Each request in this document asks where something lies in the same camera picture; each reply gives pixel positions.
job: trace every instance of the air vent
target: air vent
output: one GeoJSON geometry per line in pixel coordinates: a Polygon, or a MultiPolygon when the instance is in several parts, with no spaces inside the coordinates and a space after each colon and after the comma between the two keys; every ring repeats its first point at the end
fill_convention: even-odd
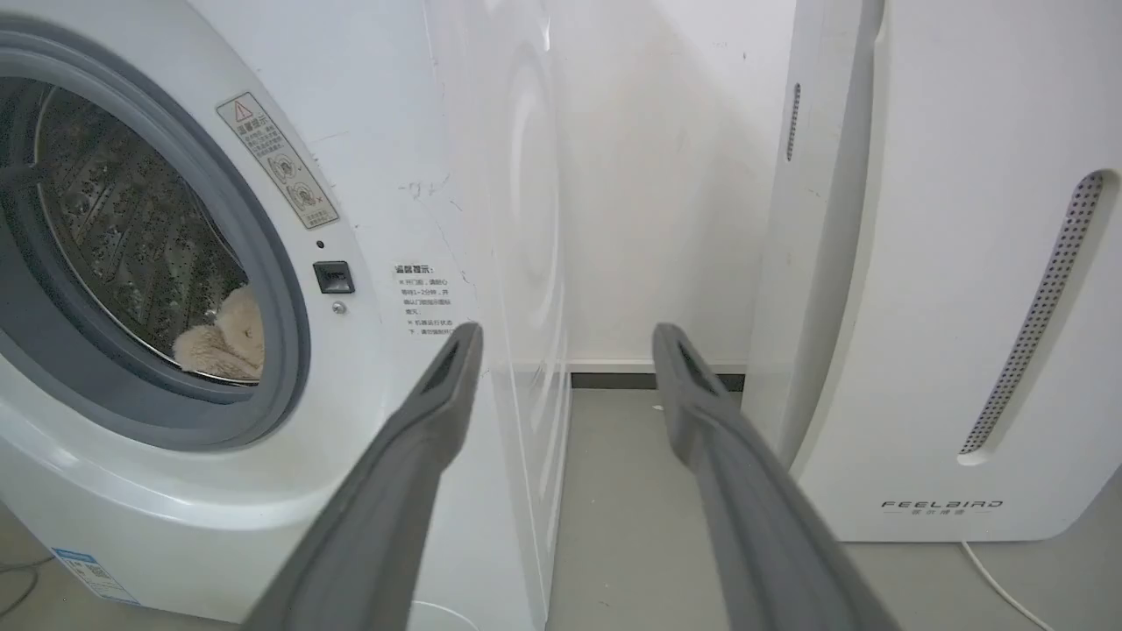
{"type": "Polygon", "coordinates": [[[787,162],[794,155],[794,127],[799,124],[799,101],[802,99],[802,84],[794,84],[794,100],[791,101],[791,127],[787,130],[787,162]]]}
{"type": "Polygon", "coordinates": [[[1087,234],[1087,226],[1091,217],[1098,204],[1098,195],[1103,192],[1103,176],[1101,173],[1092,173],[1084,177],[1075,188],[1072,202],[1067,207],[1067,216],[1060,228],[1059,237],[1052,247],[1051,258],[1048,260],[1048,269],[1040,281],[1037,295],[1032,299],[1029,314],[1024,318],[1021,332],[1017,336],[1005,367],[1001,371],[990,399],[985,402],[982,413],[978,414],[974,429],[971,430],[966,443],[963,445],[959,454],[972,454],[985,445],[985,441],[993,433],[994,426],[1005,411],[1017,384],[1021,383],[1024,368],[1032,359],[1032,354],[1040,344],[1040,337],[1048,326],[1052,313],[1056,311],[1056,303],[1064,292],[1068,276],[1072,274],[1072,265],[1075,256],[1079,253],[1083,238],[1087,234]]]}

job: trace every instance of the beige plush toy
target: beige plush toy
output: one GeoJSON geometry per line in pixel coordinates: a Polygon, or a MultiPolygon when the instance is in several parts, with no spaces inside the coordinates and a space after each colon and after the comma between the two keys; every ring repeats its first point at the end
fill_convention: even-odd
{"type": "Polygon", "coordinates": [[[214,324],[187,329],[175,339],[173,351],[175,362],[187,372],[230,379],[261,378],[265,331],[254,292],[248,286],[230,292],[214,324]]]}

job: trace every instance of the warning triangle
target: warning triangle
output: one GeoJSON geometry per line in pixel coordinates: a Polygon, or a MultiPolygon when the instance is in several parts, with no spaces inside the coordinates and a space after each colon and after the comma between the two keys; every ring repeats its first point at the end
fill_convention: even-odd
{"type": "Polygon", "coordinates": [[[254,112],[249,111],[249,108],[241,104],[241,101],[233,102],[233,121],[241,122],[247,118],[254,118],[254,112]]]}

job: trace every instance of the floor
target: floor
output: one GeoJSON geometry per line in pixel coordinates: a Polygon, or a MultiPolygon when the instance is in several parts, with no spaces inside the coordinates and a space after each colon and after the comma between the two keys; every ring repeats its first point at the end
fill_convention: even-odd
{"type": "MultiPolygon", "coordinates": [[[[726,627],[693,478],[671,455],[657,396],[578,391],[562,500],[550,631],[660,631],[726,627]]],[[[1118,629],[1122,598],[1122,477],[1056,539],[977,546],[996,579],[1057,630],[1118,629]]],[[[944,545],[849,546],[905,631],[1036,629],[944,545]]],[[[0,559],[44,550],[0,507],[0,559]]],[[[26,576],[0,575],[0,607],[26,576]]],[[[92,596],[50,563],[0,631],[203,631],[232,625],[92,596]]]]}

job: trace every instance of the wall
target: wall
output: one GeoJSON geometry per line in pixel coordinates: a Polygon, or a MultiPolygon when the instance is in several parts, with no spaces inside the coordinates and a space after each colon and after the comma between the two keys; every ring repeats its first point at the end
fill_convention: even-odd
{"type": "Polygon", "coordinates": [[[554,0],[574,371],[747,356],[794,0],[554,0]]]}

